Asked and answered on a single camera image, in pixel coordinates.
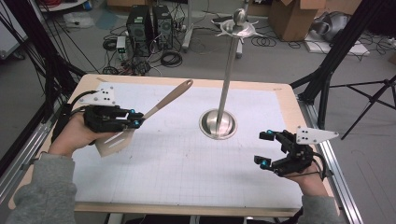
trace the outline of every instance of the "gray sleeve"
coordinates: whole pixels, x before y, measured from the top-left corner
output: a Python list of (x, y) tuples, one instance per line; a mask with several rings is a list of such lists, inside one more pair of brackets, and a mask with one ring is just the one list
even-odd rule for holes
[(337, 214), (333, 197), (303, 195), (303, 209), (299, 224), (344, 223)]
[(7, 223), (75, 223), (75, 163), (50, 156), (35, 162), (32, 182), (15, 194), (16, 208)]

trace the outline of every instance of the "stand base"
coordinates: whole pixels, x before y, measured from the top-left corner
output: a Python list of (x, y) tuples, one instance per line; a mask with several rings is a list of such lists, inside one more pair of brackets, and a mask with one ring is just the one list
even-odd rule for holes
[(224, 111), (221, 123), (219, 127), (217, 127), (218, 121), (218, 113), (217, 109), (211, 109), (206, 111), (199, 119), (199, 127), (201, 131), (208, 137), (223, 140), (232, 137), (236, 133), (236, 119), (235, 117)]

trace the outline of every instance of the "floor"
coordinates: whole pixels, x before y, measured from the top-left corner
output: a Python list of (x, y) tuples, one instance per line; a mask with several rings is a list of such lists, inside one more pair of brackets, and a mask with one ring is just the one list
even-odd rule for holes
[[(102, 48), (103, 37), (110, 30), (125, 24), (126, 17), (103, 6), (89, 12), (94, 26), (86, 29), (71, 29), (68, 33), (79, 48), (97, 68), (106, 64), (106, 51)], [(207, 14), (197, 26), (215, 28)], [(259, 32), (271, 33), (265, 18), (251, 18), (259, 21), (256, 27)], [(191, 48), (181, 53), (183, 64), (176, 68), (163, 66), (151, 69), (147, 76), (153, 77), (190, 77), (203, 79), (223, 79), (230, 38), (215, 37), (217, 33), (208, 29), (194, 30)], [(64, 34), (64, 45), (69, 58), (75, 66), (85, 71), (93, 68)], [(267, 38), (261, 42), (272, 47), (258, 47), (255, 39), (245, 39), (243, 56), (235, 60), (232, 80), (253, 82), (291, 83), (315, 71), (325, 55), (309, 53), (303, 43), (290, 45), (276, 38)], [(361, 60), (355, 56), (346, 56), (335, 71), (332, 85), (357, 82), (382, 81), (395, 75), (395, 64), (388, 58), (395, 50), (377, 51), (377, 44), (362, 40), (370, 55)], [(117, 60), (112, 65), (120, 65)], [(373, 84), (358, 87), (368, 94), (376, 93), (383, 85)], [(29, 60), (8, 59), (0, 63), (0, 120), (2, 157), (11, 146), (24, 125), (44, 101), (35, 70)], [(301, 93), (304, 86), (295, 89)], [(393, 105), (391, 90), (381, 97)], [(344, 134), (368, 104), (364, 96), (348, 89), (331, 89), (329, 95), (326, 129)], [(364, 223), (396, 223), (396, 175), (393, 175), (392, 164), (396, 161), (396, 118), (394, 110), (380, 104), (374, 104), (359, 124), (345, 140), (331, 141), (335, 156), (343, 170), (346, 183), (352, 192)], [(0, 219), (9, 213), (7, 202), (0, 206)], [(106, 214), (76, 213), (78, 223), (102, 223)]]

